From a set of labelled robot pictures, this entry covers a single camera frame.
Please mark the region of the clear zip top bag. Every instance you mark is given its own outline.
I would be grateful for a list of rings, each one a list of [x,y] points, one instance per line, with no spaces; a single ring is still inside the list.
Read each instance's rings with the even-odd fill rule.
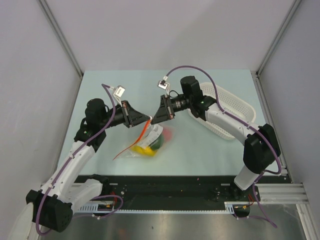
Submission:
[[[163,123],[157,123],[157,124],[151,124],[151,120],[148,120],[145,125],[143,126],[143,129],[141,133],[139,134],[138,138],[129,146],[124,148],[122,151],[120,151],[112,160],[116,160],[118,158],[153,158],[155,157],[159,152],[161,152],[163,149],[166,148],[166,146],[173,140],[175,136],[175,129],[167,124]],[[137,152],[134,152],[131,150],[131,148],[134,145],[138,145],[142,148],[145,148],[147,146],[150,146],[152,142],[154,142],[159,135],[163,133],[163,128],[170,128],[172,130],[172,139],[170,141],[164,141],[162,147],[156,151],[156,154],[154,156],[144,156],[140,155]]]

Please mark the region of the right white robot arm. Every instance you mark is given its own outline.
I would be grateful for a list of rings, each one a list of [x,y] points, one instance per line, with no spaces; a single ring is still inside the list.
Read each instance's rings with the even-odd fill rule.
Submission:
[[[256,125],[224,110],[217,97],[203,94],[194,76],[183,77],[180,85],[182,93],[178,96],[161,95],[151,124],[172,120],[177,112],[189,109],[195,118],[217,125],[235,137],[244,146],[244,166],[234,178],[235,185],[230,188],[230,194],[235,200],[242,201],[249,194],[248,188],[281,155],[274,128],[267,123]]]

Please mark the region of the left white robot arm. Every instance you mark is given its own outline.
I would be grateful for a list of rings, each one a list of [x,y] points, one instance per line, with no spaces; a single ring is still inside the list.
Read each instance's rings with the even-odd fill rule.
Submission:
[[[100,98],[88,101],[85,117],[80,123],[74,142],[62,165],[39,190],[30,190],[26,202],[33,205],[32,221],[56,232],[63,232],[78,209],[97,197],[110,196],[108,179],[92,175],[78,189],[72,190],[75,180],[87,162],[95,155],[106,138],[106,129],[118,125],[135,127],[150,120],[150,116],[135,110],[128,101],[105,105]]]

